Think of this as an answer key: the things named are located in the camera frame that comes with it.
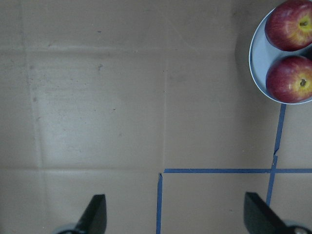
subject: bowl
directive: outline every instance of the bowl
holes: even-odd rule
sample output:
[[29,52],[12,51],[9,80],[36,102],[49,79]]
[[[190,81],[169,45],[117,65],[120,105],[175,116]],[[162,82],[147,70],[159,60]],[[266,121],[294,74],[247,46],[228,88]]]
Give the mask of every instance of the bowl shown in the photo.
[[297,105],[297,104],[303,104],[309,101],[312,101],[312,97],[305,99],[300,102],[296,103],[286,103],[281,102],[277,100],[276,98],[272,97],[272,95],[268,92],[266,88],[266,75],[268,72],[268,69],[274,63],[277,59],[281,59],[283,57],[291,56],[291,55],[305,55],[308,51],[311,50],[311,45],[294,52],[287,52],[287,51],[281,51],[274,46],[272,46],[264,32],[264,27],[267,22],[268,17],[272,13],[268,13],[266,17],[260,22],[258,25],[254,35],[253,39],[250,44],[249,49],[249,68],[250,72],[252,74],[253,80],[256,84],[256,86],[259,88],[259,90],[268,98],[284,104],[290,104],[290,105]]

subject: screw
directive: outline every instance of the screw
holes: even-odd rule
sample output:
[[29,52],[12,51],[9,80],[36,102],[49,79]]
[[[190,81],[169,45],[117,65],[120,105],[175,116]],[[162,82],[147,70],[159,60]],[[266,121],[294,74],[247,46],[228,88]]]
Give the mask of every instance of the screw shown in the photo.
[[294,233],[295,234],[308,234],[307,231],[302,228],[295,228]]

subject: apple stem cavity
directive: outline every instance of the apple stem cavity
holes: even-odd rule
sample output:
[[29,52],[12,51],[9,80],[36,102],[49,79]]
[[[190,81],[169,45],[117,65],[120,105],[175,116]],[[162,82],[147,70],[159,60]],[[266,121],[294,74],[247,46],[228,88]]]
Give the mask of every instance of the apple stem cavity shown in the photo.
[[306,22],[306,21],[300,23],[300,26],[307,26],[307,25],[308,25],[308,22]]
[[305,79],[302,79],[301,82],[300,82],[300,85],[303,87],[303,86],[306,85],[306,83],[307,83],[306,80],[305,80]]

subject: plate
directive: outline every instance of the plate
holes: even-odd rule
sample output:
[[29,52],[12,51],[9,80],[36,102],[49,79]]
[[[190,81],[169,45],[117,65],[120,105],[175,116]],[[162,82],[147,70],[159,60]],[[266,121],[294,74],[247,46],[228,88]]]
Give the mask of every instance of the plate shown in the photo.
[[303,101],[297,102],[297,103],[285,103],[281,102],[269,94],[266,88],[266,75],[268,72],[268,69],[272,65],[274,61],[277,59],[281,59],[286,56],[290,55],[304,55],[307,53],[307,51],[311,50],[311,46],[309,45],[301,50],[297,50],[294,52],[287,52],[287,51],[281,51],[274,46],[272,46],[264,32],[264,27],[267,22],[268,17],[272,13],[272,11],[266,15],[266,17],[260,22],[258,25],[254,35],[252,42],[250,44],[250,49],[249,49],[249,68],[250,72],[252,74],[253,80],[256,84],[256,86],[260,89],[260,91],[267,96],[268,98],[277,101],[279,103],[284,103],[284,104],[302,104],[306,103],[309,101],[312,101],[312,97],[305,99]]

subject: red apple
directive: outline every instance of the red apple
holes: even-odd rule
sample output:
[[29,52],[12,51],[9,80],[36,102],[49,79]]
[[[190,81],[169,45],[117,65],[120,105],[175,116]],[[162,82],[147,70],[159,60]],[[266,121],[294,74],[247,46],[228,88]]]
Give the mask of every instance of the red apple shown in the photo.
[[266,87],[272,97],[285,103],[312,97],[312,61],[303,56],[276,61],[267,72]]
[[312,43],[312,2],[288,0],[276,7],[265,25],[271,45],[283,51],[300,50]]

